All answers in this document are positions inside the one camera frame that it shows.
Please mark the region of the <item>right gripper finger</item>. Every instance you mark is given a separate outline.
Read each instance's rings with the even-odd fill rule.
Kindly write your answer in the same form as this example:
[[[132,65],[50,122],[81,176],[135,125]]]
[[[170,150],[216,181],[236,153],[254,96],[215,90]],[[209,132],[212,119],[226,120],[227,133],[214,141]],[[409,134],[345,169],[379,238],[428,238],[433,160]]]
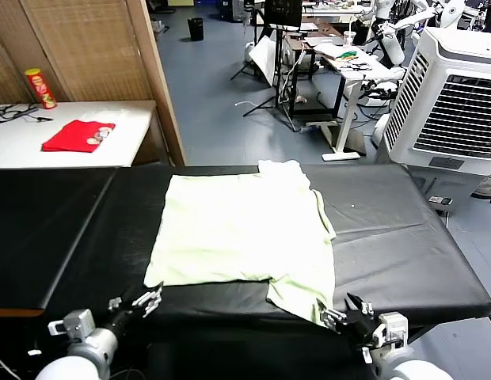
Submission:
[[[316,299],[320,320],[328,329],[336,329],[338,326],[346,325],[347,315],[338,310],[328,308],[323,301]]]
[[[347,293],[347,301],[350,301],[362,314],[369,317],[374,316],[375,311],[371,302],[363,300],[360,296],[352,293]]]

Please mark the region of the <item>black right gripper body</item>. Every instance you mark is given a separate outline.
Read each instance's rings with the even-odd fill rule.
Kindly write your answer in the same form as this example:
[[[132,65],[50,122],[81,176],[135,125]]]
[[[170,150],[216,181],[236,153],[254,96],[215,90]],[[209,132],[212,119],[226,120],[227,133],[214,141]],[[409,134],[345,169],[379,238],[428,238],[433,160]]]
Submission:
[[[339,333],[343,333],[358,348],[377,348],[379,339],[374,337],[374,331],[379,327],[379,320],[374,313],[364,313],[361,310],[347,310],[345,317],[336,323]]]

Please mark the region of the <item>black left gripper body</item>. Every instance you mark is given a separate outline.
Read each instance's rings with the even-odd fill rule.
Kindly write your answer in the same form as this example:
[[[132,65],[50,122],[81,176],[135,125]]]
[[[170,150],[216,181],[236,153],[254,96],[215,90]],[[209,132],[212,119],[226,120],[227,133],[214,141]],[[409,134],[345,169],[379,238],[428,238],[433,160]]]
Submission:
[[[99,327],[110,331],[116,339],[120,339],[127,332],[128,326],[142,319],[145,313],[145,306],[130,304],[112,306],[108,308],[106,318],[99,324]]]

